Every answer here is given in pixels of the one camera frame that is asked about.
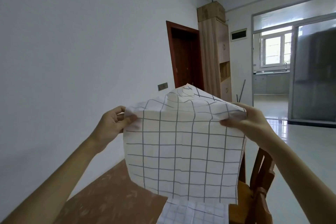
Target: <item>hand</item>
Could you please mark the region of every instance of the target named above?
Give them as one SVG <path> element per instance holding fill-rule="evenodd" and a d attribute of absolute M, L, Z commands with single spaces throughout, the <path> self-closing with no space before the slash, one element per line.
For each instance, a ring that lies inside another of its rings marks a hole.
<path fill-rule="evenodd" d="M 237 128 L 242 131 L 250 140 L 256 142 L 260 148 L 267 150 L 270 143 L 281 139 L 275 134 L 268 124 L 263 113 L 254 107 L 242 103 L 233 103 L 243 107 L 246 110 L 247 118 L 245 120 L 235 120 L 233 118 L 221 120 L 221 125 L 229 128 Z"/>
<path fill-rule="evenodd" d="M 104 113 L 97 127 L 86 139 L 95 148 L 97 153 L 103 151 L 119 133 L 123 132 L 125 127 L 137 120 L 136 115 L 124 118 L 124 114 L 120 113 L 125 112 L 125 109 L 126 107 L 124 106 L 118 106 Z"/>

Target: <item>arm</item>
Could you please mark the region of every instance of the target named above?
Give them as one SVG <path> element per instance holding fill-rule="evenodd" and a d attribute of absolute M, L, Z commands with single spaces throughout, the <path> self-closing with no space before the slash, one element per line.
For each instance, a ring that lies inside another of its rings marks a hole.
<path fill-rule="evenodd" d="M 271 155 L 310 223 L 336 223 L 336 195 L 275 134 L 260 110 L 234 104 L 246 109 L 247 119 L 222 120 L 221 124 L 238 128 Z"/>
<path fill-rule="evenodd" d="M 92 158 L 137 119 L 124 119 L 119 114 L 124 111 L 125 107 L 119 106 L 105 113 L 92 134 L 2 224 L 53 223 Z"/>

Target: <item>cardboard box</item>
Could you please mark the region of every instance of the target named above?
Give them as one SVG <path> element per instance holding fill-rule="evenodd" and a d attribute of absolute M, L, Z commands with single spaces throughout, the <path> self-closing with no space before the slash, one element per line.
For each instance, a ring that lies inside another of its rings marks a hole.
<path fill-rule="evenodd" d="M 217 1 L 211 2 L 204 6 L 197 8 L 197 18 L 198 22 L 205 21 L 217 17 L 221 21 L 225 22 L 225 9 Z"/>

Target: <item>kitchen counter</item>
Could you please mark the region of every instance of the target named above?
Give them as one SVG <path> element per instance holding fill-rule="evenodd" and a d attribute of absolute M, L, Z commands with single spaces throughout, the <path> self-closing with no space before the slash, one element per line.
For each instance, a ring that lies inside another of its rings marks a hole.
<path fill-rule="evenodd" d="M 265 71 L 264 73 L 261 72 L 257 72 L 256 74 L 254 74 L 254 76 L 256 75 L 271 75 L 271 74 L 288 74 L 290 71 L 284 71 L 284 72 L 272 72 L 272 71 Z"/>

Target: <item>forearm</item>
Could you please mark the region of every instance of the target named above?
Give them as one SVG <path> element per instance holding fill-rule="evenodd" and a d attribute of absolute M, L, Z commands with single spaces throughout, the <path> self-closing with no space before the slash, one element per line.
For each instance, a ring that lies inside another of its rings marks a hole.
<path fill-rule="evenodd" d="M 267 149 L 310 223 L 336 223 L 335 194 L 279 138 Z"/>
<path fill-rule="evenodd" d="M 2 224 L 51 224 L 69 198 L 96 151 L 85 141 Z"/>

